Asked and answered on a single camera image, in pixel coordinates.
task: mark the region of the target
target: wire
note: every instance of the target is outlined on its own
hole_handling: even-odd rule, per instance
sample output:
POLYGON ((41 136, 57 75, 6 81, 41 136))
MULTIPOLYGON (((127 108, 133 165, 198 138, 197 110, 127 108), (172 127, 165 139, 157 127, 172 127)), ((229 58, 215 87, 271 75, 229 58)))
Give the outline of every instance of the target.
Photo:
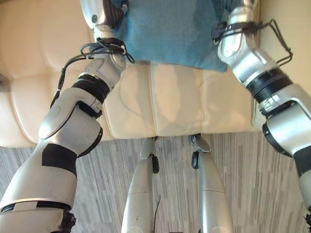
POLYGON ((270 26, 270 28, 274 31, 276 37, 278 38, 280 44, 283 46, 283 48, 287 51, 288 56, 284 57, 280 60, 278 60, 276 63, 278 63, 279 66, 285 65, 286 63, 289 63, 293 59, 293 52, 292 49, 288 47, 286 44, 284 37, 280 31, 280 28, 278 27, 278 24, 276 23, 276 20, 273 18, 268 23, 262 24, 259 26, 259 29, 263 29, 267 26, 270 26))
POLYGON ((157 209, 159 207, 160 201, 161 201, 161 195, 159 195, 159 197, 157 199, 157 204, 156 204, 156 208, 155 208, 154 230, 152 231, 153 233, 156 232, 156 213, 157 213, 157 209))
POLYGON ((235 29, 234 32, 221 35, 220 38, 217 38, 217 40, 214 41, 214 43, 217 44, 218 42, 220 42, 223 38, 225 38, 227 36, 236 35, 236 34, 240 34, 240 33, 256 34, 258 30, 264 29, 268 26, 273 30, 273 32, 275 33, 280 44, 288 53, 288 56, 286 56, 286 57, 284 57, 284 58, 282 58, 276 62, 279 66, 283 66, 286 63, 289 63, 293 59, 294 54, 292 52, 292 49, 287 46, 287 44, 284 40, 284 37, 280 31, 280 28, 278 27, 278 24, 276 23, 276 20, 274 18, 271 19, 267 23, 260 22, 259 24, 254 25, 254 27, 240 28, 240 29, 238 29, 238 31, 235 29))
POLYGON ((66 70, 68 66, 80 60, 86 59, 92 60, 94 59, 94 55, 99 54, 121 54, 126 56, 130 63, 135 62, 134 58, 127 52, 124 42, 116 38, 103 38, 103 39, 97 38, 97 43, 88 43, 83 45, 80 49, 80 54, 70 58, 62 68, 58 81, 57 91, 53 97, 50 108, 52 108, 55 101, 60 96, 60 92, 64 85, 66 70))

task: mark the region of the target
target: cream leather couch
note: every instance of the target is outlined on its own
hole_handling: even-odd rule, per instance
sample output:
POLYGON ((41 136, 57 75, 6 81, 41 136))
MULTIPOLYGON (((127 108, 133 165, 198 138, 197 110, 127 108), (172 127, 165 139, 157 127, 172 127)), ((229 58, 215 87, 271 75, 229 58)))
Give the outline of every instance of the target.
MULTIPOLYGON (((62 66, 91 38, 78 0, 0 3, 0 146, 38 141, 62 66)), ((64 88, 87 63, 69 67, 64 88)), ((252 131, 252 102, 230 71, 135 63, 103 105, 102 140, 252 131)))

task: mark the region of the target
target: wall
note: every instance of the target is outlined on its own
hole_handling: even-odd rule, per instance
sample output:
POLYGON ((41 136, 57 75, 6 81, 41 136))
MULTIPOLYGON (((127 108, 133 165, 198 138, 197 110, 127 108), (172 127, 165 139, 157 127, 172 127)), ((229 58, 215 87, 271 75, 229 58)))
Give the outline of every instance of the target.
MULTIPOLYGON (((275 18, 293 60, 283 71, 311 95, 311 0, 261 0, 260 15, 264 22, 275 18)), ((275 60, 287 55, 271 29, 260 32, 260 47, 275 60)))

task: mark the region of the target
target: black band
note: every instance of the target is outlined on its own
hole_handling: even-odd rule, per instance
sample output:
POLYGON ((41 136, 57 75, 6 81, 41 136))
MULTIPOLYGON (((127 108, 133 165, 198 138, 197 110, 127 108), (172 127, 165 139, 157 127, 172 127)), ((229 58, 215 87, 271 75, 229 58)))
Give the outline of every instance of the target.
MULTIPOLYGON (((15 205, 18 203, 13 203, 6 205, 2 208, 1 212, 5 213, 7 211, 12 211, 14 210, 15 205)), ((46 200, 40 200, 37 203, 37 208, 55 208, 55 209, 62 209, 62 210, 71 210, 71 206, 61 203, 61 202, 55 202, 55 201, 46 201, 46 200)))
POLYGON ((255 22, 241 22, 230 25, 228 25, 226 22, 221 22, 212 29, 210 38, 212 40, 219 41, 225 37, 225 33, 229 34, 229 32, 240 30, 239 33, 245 32, 256 34, 258 29, 258 25, 256 25, 255 22))
POLYGON ((280 89, 293 84, 286 74, 279 68, 266 71, 257 76, 247 86, 252 96, 258 103, 279 91, 280 89))
POLYGON ((291 155, 286 150, 284 150, 283 147, 274 139, 274 137, 270 133, 270 130, 267 126, 267 123, 263 124, 262 131, 263 131, 263 134, 264 134, 265 138, 267 139, 267 141, 271 144, 271 146, 273 146, 273 148, 277 152, 291 157, 291 155))
POLYGON ((101 141, 102 136, 103 136, 103 129, 101 127, 101 129, 100 129, 100 131, 99 131, 99 133, 97 135, 97 138, 95 139, 93 144, 89 148, 87 148, 83 153, 81 153, 78 156, 78 158, 81 157, 81 156, 84 156, 86 154, 89 154, 99 144, 99 142, 101 141))
POLYGON ((104 102, 110 91, 108 85, 103 80, 96 79, 88 74, 79 77, 72 87, 81 88, 87 91, 95 96, 101 103, 104 102))
POLYGON ((298 176, 311 170, 311 146, 305 147, 294 154, 298 176))
POLYGON ((83 112, 85 112, 86 114, 88 114, 89 116, 95 119, 99 118, 103 113, 102 110, 100 110, 98 113, 95 112, 94 109, 92 109, 89 105, 87 105, 83 101, 78 101, 76 103, 76 106, 78 106, 83 112))
POLYGON ((42 152, 42 166, 53 166, 65 169, 77 176, 77 155, 60 145, 48 144, 42 152))

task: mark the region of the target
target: floor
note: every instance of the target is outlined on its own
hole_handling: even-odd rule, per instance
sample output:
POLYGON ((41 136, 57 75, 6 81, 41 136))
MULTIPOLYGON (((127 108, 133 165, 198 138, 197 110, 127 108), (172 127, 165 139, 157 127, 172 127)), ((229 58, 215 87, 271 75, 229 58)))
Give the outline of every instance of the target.
MULTIPOLYGON (((291 158, 277 154, 261 133, 203 135, 222 175, 236 233, 305 233, 306 213, 291 158)), ((119 233, 127 189, 143 140, 102 142, 78 159, 73 212, 75 233, 119 233)), ((32 152, 0 148, 0 197, 32 152)), ((161 195, 156 233, 198 232, 196 172, 189 137, 159 138, 160 172, 154 199, 161 195)))

